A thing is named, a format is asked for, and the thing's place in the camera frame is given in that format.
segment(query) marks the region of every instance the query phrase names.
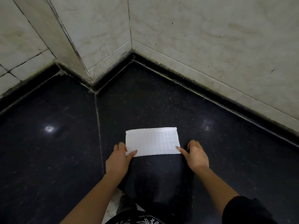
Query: person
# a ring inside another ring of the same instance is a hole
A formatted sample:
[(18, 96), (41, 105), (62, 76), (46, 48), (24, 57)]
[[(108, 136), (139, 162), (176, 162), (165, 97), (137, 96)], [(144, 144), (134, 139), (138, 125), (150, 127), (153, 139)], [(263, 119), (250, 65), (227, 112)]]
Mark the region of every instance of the person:
[[(222, 223), (276, 223), (270, 212), (256, 199), (240, 196), (209, 168), (209, 159), (198, 141), (191, 140), (184, 155), (188, 166), (200, 178), (210, 194)], [(129, 163), (137, 150), (126, 157), (126, 146), (119, 143), (106, 161), (106, 174), (81, 202), (64, 218), (61, 224), (101, 224), (114, 190), (126, 175)], [(146, 211), (136, 209), (117, 212), (107, 224), (165, 224)]]

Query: right hand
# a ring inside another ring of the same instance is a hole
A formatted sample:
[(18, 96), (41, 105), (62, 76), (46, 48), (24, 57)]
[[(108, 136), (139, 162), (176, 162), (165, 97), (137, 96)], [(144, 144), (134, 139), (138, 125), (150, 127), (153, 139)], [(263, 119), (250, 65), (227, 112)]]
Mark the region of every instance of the right hand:
[(188, 166), (193, 172), (195, 172), (197, 168), (209, 167), (209, 158), (199, 142), (195, 140), (189, 142), (187, 150), (190, 150), (190, 153), (181, 147), (176, 148), (185, 156)]

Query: floor tile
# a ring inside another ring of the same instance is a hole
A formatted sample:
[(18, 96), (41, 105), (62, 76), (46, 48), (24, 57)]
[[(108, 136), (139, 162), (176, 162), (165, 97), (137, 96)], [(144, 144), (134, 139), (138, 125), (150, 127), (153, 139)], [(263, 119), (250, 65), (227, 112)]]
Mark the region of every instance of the floor tile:
[[(211, 169), (238, 193), (258, 198), (280, 223), (299, 219), (297, 148), (214, 103), (130, 64), (97, 96), (103, 161), (125, 131), (177, 127), (180, 144), (196, 139)], [(188, 223), (221, 223), (198, 177), (180, 154), (133, 158), (120, 185), (144, 208)]]
[(102, 178), (95, 97), (55, 76), (0, 116), (0, 223), (59, 223)]

